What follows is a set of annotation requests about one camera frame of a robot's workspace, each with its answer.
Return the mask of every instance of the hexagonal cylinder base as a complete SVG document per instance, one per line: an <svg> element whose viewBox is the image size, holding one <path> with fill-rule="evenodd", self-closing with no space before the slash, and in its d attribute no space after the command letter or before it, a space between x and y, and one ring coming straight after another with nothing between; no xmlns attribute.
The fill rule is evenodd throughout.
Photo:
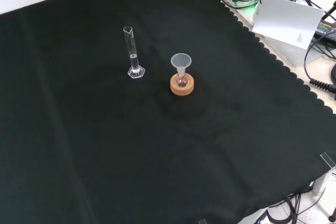
<svg viewBox="0 0 336 224"><path fill-rule="evenodd" d="M133 68L130 68L130 70L128 70L128 75L132 77L133 79L141 78L143 77L144 74L145 74L145 69L141 66L139 66L138 70L134 70Z"/></svg>

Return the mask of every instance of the black cloth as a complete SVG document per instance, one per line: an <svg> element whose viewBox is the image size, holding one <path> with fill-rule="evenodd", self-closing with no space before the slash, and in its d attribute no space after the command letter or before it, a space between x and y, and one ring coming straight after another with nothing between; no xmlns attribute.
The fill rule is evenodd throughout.
<svg viewBox="0 0 336 224"><path fill-rule="evenodd" d="M235 224L334 154L330 108L218 0L48 0L0 17L0 54L0 223Z"/></svg>

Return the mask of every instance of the white table surface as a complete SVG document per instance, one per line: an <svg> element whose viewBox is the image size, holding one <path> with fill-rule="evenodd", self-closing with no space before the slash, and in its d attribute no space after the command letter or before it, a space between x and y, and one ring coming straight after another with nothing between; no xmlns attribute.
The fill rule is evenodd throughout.
<svg viewBox="0 0 336 224"><path fill-rule="evenodd" d="M332 4L336 0L313 0L316 4L321 6L322 8L329 10L332 7ZM248 27L250 30L252 30L252 25L236 10L231 9L232 12L238 17L239 21L241 21L244 26ZM336 113L336 101L334 100L335 95L332 93L328 93L325 91L322 91L312 85L309 84L309 79L305 74L305 71L303 67L292 67L288 61L281 57L281 54L272 46L270 42L268 42L264 37L257 35L257 37L260 38L261 42L267 47L272 54L276 55L279 60L281 60L284 64L284 66L287 66L290 68L292 72L294 72L298 78L303 80L305 84L307 84L311 91L317 94L318 98L324 101L324 104L326 106L329 106L334 113ZM335 61L330 60L329 58L320 58L317 59L309 64L307 64L307 71L309 75L319 81L332 83L330 78L330 72L333 66L336 64Z"/></svg>

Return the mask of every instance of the white paper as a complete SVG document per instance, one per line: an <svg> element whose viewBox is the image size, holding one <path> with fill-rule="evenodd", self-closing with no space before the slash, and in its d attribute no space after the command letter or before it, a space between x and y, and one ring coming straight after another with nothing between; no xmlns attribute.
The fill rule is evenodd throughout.
<svg viewBox="0 0 336 224"><path fill-rule="evenodd" d="M261 0L253 32L307 49L323 10L287 0Z"/></svg>

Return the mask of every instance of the round wooden base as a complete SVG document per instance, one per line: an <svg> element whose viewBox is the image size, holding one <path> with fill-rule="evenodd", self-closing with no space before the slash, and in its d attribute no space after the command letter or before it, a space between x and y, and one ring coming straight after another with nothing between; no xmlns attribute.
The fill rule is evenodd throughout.
<svg viewBox="0 0 336 224"><path fill-rule="evenodd" d="M190 74L186 73L186 75L188 75L190 82L189 82L189 85L187 85L185 87L179 87L175 84L174 80L175 80L177 74L173 75L173 77L170 79L170 89L173 91L174 94L183 96L183 95L188 95L191 92L193 92L193 90L194 90L194 78Z"/></svg>

